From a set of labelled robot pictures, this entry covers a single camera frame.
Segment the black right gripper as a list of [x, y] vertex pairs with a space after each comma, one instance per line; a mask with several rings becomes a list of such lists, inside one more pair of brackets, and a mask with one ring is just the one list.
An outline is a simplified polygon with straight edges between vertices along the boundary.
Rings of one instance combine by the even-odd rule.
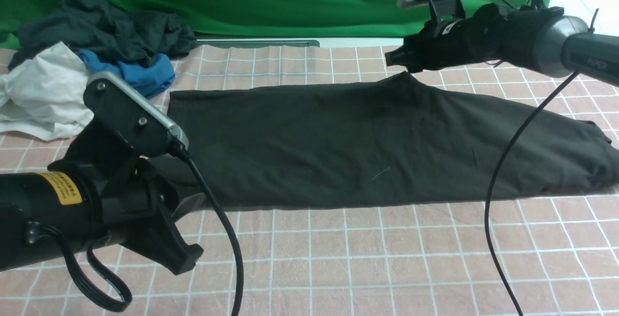
[[385, 53], [385, 64], [400, 65], [409, 73], [492, 60], [537, 69], [537, 41], [543, 38], [551, 22], [563, 15], [562, 7], [511, 9], [489, 3], [469, 18], [429, 24], [418, 34], [407, 36], [398, 49]]

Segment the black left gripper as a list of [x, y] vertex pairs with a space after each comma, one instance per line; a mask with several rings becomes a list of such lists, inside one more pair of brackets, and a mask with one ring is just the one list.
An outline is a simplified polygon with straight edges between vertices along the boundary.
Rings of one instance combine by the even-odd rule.
[[195, 267], [203, 249], [183, 240], [170, 210], [179, 197], [148, 161], [168, 153], [174, 140], [157, 122], [119, 128], [91, 122], [48, 170], [68, 175], [90, 202], [89, 237], [111, 231], [113, 243], [180, 275]]

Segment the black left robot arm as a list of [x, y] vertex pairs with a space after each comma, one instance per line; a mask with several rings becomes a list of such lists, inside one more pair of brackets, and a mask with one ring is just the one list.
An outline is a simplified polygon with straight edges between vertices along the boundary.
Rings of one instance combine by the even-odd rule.
[[120, 244], [172, 274], [192, 270], [203, 248], [184, 241], [173, 214], [179, 197], [147, 160], [173, 144], [164, 128], [93, 120], [47, 171], [3, 174], [1, 270], [63, 258], [82, 294], [117, 313], [133, 296], [95, 249]]

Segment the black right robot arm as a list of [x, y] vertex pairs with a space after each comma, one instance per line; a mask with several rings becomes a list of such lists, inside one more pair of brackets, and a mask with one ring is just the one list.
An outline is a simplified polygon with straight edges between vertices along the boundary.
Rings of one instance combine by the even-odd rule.
[[595, 34], [561, 7], [517, 10], [495, 3], [450, 23], [428, 22], [418, 34], [385, 53], [385, 64], [409, 73], [502, 61], [552, 78], [580, 73], [618, 84], [619, 39]]

